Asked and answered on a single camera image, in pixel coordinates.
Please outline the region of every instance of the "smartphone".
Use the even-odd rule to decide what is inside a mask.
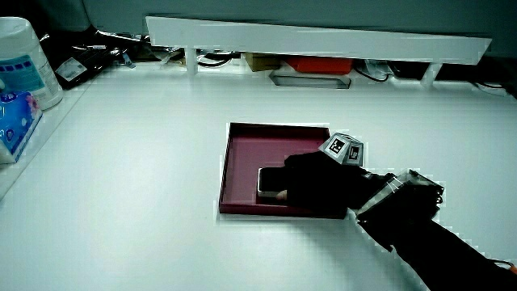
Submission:
[[[257,195],[275,198],[286,190],[286,169],[283,167],[264,167],[258,169]]]

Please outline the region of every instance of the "gloved hand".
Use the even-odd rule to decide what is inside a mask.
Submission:
[[[318,211],[361,209],[394,174],[377,175],[356,166],[344,166],[318,151],[298,154],[285,161],[286,191],[277,196],[290,205]],[[381,246],[391,251],[399,237],[420,223],[431,221],[441,203],[434,188],[403,188],[358,215],[359,224]]]
[[[287,189],[277,199],[315,210],[359,209],[393,176],[340,165],[321,151],[289,156],[284,164]]]

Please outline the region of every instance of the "red tray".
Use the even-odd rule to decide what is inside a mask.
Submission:
[[[283,204],[276,199],[257,196],[259,168],[281,167],[291,154],[317,151],[329,136],[327,128],[232,123],[226,148],[219,212],[343,219],[346,211],[317,213]]]
[[[300,73],[343,75],[352,70],[352,59],[340,57],[290,56],[285,61]]]

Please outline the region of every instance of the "wipes container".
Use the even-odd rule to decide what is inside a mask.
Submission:
[[[42,110],[58,104],[62,90],[32,25],[0,17],[0,94],[29,91]]]

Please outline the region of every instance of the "cardboard box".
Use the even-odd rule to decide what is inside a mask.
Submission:
[[[280,58],[266,53],[245,53],[246,61],[254,72],[277,70],[280,68]]]
[[[316,213],[286,205],[275,198],[257,196],[259,168],[282,167],[286,157],[291,154],[318,151],[329,136],[328,128],[232,123],[226,147],[219,212],[343,219],[346,210]]]

